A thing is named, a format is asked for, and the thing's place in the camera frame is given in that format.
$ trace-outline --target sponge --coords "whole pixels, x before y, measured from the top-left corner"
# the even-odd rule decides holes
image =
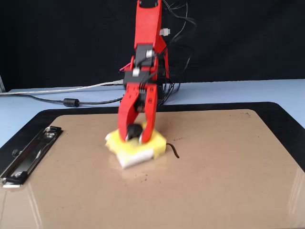
[[[139,143],[138,138],[122,141],[119,130],[115,130],[106,136],[106,146],[114,152],[122,166],[127,168],[143,161],[156,159],[165,153],[166,139],[156,130],[147,143]]]

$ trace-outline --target table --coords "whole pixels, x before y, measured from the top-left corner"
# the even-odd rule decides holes
[[[15,89],[15,91],[55,90]],[[98,102],[122,97],[123,86],[103,86],[88,90],[38,94],[40,98],[62,100],[77,98],[81,102]],[[178,93],[166,102],[171,104],[212,104],[238,102],[274,102],[283,107],[300,125],[305,128],[305,79],[237,81],[213,83],[183,83]],[[119,102],[97,106],[118,106]],[[47,109],[66,109],[62,104],[50,104],[22,97],[0,97],[0,147],[3,146],[38,112]]]

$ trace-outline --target black curtain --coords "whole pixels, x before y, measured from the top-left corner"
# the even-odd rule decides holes
[[[170,73],[183,69],[190,47],[194,54],[174,81],[304,78],[304,0],[188,3],[197,32],[169,48]],[[164,8],[162,27],[171,29],[169,41],[184,21]],[[6,89],[123,78],[118,70],[134,55],[135,10],[136,0],[0,1],[0,76]],[[185,15],[185,8],[175,13]],[[191,28],[187,24],[184,31]]]

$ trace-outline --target metal clip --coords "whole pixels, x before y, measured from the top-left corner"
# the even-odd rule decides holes
[[[15,149],[12,155],[16,158],[0,176],[2,187],[21,187],[61,133],[60,127],[49,126],[42,129],[22,151]]]

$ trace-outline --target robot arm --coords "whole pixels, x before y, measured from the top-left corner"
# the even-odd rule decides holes
[[[118,111],[118,129],[123,141],[139,137],[140,142],[147,142],[153,132],[158,74],[168,78],[167,49],[160,35],[161,9],[161,0],[137,1],[135,56],[132,57],[130,65],[124,69],[123,84],[126,93]],[[147,121],[144,129],[140,125],[133,124],[139,112],[143,111]]]

